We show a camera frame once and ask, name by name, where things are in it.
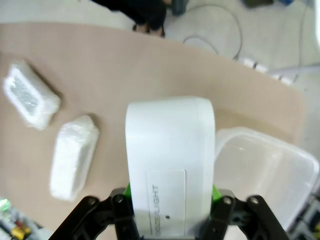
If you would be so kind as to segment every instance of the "clear plastic bin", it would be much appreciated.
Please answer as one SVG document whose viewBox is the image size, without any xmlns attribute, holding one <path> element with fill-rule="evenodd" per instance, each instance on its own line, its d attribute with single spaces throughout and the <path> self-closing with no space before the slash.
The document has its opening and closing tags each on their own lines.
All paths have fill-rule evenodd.
<svg viewBox="0 0 320 240">
<path fill-rule="evenodd" d="M 319 162 L 304 150 L 249 128 L 216 134 L 214 184 L 240 200 L 261 195 L 287 230 L 311 193 Z M 246 239 L 229 227 L 226 239 Z"/>
</svg>

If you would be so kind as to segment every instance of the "screw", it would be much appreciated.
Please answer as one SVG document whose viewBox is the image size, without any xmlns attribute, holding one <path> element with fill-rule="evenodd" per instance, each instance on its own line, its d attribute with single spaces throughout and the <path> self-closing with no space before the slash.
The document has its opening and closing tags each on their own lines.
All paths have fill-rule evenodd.
<svg viewBox="0 0 320 240">
<path fill-rule="evenodd" d="M 225 204 L 231 204 L 231 200 L 230 200 L 230 198 L 228 198 L 228 197 L 224 197 L 223 198 L 223 202 L 225 203 Z"/>
<path fill-rule="evenodd" d="M 118 195 L 115 197 L 115 201 L 119 204 L 124 200 L 124 196 Z"/>
<path fill-rule="evenodd" d="M 253 204 L 258 204 L 258 203 L 259 203 L 258 199 L 256 199 L 255 197 L 251 197 L 251 198 L 250 198 L 250 201 L 251 201 Z"/>
<path fill-rule="evenodd" d="M 96 200 L 94 198 L 89 198 L 89 205 L 95 204 Z"/>
</svg>

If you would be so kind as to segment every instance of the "person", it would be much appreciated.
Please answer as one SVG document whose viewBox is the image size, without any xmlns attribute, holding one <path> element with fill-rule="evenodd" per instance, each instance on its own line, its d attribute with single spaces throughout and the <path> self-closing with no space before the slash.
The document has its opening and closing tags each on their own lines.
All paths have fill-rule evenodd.
<svg viewBox="0 0 320 240">
<path fill-rule="evenodd" d="M 165 37 L 164 22 L 170 0 L 92 0 L 111 11 L 120 11 L 132 19 L 134 32 Z"/>
</svg>

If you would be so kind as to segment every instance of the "bubble-wrapped package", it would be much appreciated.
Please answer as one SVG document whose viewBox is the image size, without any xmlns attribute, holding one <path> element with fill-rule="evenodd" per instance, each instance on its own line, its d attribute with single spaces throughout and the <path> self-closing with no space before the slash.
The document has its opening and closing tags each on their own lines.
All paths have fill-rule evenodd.
<svg viewBox="0 0 320 240">
<path fill-rule="evenodd" d="M 61 102 L 25 62 L 11 65 L 3 90 L 25 122 L 38 130 L 48 126 Z"/>
<path fill-rule="evenodd" d="M 55 141 L 49 184 L 54 198 L 72 202 L 83 189 L 98 137 L 99 130 L 87 115 L 61 127 Z"/>
</svg>

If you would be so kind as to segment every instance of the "brown table surface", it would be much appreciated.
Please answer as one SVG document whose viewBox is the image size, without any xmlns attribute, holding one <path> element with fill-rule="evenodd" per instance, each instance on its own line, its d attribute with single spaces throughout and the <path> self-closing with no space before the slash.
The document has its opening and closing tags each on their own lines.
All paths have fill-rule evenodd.
<svg viewBox="0 0 320 240">
<path fill-rule="evenodd" d="M 128 178 L 128 103 L 169 96 L 210 99 L 216 129 L 244 126 L 296 143 L 302 95 L 239 63 L 181 43 L 80 24 L 0 25 L 0 79 L 24 59 L 62 99 L 49 127 L 26 127 L 0 92 L 0 195 L 54 230 L 86 195 L 101 199 Z M 86 185 L 73 203 L 51 197 L 49 179 L 60 127 L 89 114 L 100 130 Z M 114 236 L 112 231 L 105 235 Z"/>
</svg>

